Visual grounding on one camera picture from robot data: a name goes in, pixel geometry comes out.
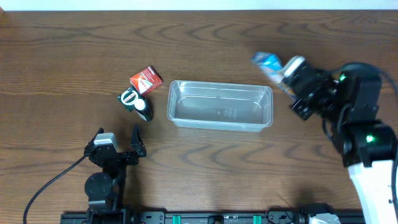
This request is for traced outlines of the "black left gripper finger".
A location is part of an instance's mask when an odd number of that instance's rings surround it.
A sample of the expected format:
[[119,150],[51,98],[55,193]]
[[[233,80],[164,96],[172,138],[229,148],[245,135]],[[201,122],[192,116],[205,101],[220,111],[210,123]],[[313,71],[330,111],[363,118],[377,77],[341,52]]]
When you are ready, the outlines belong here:
[[137,154],[137,157],[146,157],[147,151],[142,139],[139,135],[139,127],[138,125],[134,125],[134,129],[131,135],[131,143],[130,143],[133,151]]
[[95,138],[97,137],[97,135],[104,133],[104,129],[103,128],[99,128],[96,132],[96,134],[93,137],[93,140],[95,140]]

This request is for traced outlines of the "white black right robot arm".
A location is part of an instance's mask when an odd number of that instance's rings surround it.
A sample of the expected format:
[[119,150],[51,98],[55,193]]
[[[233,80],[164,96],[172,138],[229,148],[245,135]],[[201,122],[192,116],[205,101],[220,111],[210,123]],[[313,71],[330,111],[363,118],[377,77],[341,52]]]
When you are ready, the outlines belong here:
[[331,124],[325,135],[348,169],[365,222],[397,223],[397,136],[376,118],[383,72],[361,62],[322,70],[302,58],[280,72],[295,96],[291,109],[303,120],[316,113]]

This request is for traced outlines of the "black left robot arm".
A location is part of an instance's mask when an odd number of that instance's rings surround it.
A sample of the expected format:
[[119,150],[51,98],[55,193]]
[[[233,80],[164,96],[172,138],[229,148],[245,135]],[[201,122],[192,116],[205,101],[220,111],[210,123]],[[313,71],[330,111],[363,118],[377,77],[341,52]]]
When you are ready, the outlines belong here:
[[147,154],[138,125],[134,126],[130,145],[130,151],[118,152],[116,136],[103,128],[86,145],[84,155],[102,168],[85,182],[88,223],[139,223],[139,215],[123,204],[127,166],[137,165]]

